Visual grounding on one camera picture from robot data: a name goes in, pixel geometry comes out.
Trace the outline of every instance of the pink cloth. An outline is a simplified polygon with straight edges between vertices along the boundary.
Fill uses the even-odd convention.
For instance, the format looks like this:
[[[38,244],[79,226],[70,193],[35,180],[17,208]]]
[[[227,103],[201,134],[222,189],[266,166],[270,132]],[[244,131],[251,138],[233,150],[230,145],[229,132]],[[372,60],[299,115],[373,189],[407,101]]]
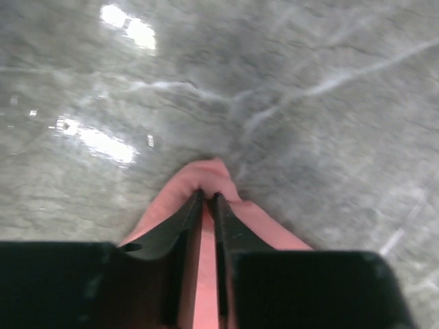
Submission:
[[[200,188],[207,198],[212,198],[216,192],[223,194],[235,215],[272,247],[290,250],[311,249],[306,243],[275,222],[256,204],[242,201],[230,178],[230,173],[219,158],[195,161],[181,169],[165,185],[145,211],[136,228],[121,244],[124,245],[137,239],[166,220],[187,201],[194,191]],[[203,210],[200,266],[193,327],[195,329],[219,328],[213,220],[206,206]]]

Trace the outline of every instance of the pink towel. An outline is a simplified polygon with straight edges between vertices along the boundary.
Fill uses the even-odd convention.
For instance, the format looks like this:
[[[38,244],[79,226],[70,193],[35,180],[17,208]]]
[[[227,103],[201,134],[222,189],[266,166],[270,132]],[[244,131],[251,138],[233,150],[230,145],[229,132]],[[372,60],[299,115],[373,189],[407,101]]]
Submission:
[[[276,249],[310,250],[311,248],[275,222],[260,207],[242,201],[230,173],[219,159],[195,161],[181,169],[162,189],[143,214],[136,228],[123,240],[122,245],[144,235],[174,214],[201,188],[206,197],[220,192],[235,215],[255,234]],[[217,278],[213,220],[206,206],[203,211],[200,266],[195,297],[195,329],[218,329]]]

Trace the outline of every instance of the cloth fold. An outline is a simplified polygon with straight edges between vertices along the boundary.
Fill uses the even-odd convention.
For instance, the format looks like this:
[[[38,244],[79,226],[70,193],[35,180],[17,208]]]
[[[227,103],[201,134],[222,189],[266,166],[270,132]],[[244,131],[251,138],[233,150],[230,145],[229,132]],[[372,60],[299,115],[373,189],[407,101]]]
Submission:
[[[135,229],[122,241],[121,245],[137,239],[166,220],[199,188],[204,191],[207,198],[212,198],[216,192],[220,192],[229,202],[234,214],[272,247],[289,250],[311,249],[256,204],[241,200],[230,173],[219,158],[195,161],[177,172],[163,187]],[[215,238],[213,220],[206,205],[204,205],[202,220],[193,327],[195,329],[218,329]]]

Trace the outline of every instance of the gray marble surface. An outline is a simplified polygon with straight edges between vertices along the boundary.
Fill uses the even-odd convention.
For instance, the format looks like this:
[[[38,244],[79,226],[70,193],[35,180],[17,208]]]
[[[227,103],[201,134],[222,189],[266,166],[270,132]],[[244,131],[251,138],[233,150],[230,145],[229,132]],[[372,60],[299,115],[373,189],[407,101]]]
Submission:
[[[439,328],[439,3],[3,0],[0,239],[119,241],[191,160]]]

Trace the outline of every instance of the gray surface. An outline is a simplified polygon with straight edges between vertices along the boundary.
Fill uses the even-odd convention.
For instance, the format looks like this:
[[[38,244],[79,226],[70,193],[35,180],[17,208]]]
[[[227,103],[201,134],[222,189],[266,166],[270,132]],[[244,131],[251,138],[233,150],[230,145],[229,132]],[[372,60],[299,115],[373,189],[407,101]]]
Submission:
[[[123,27],[0,4],[0,239],[118,241],[221,156],[312,245],[380,251],[439,328],[437,1],[115,2]]]

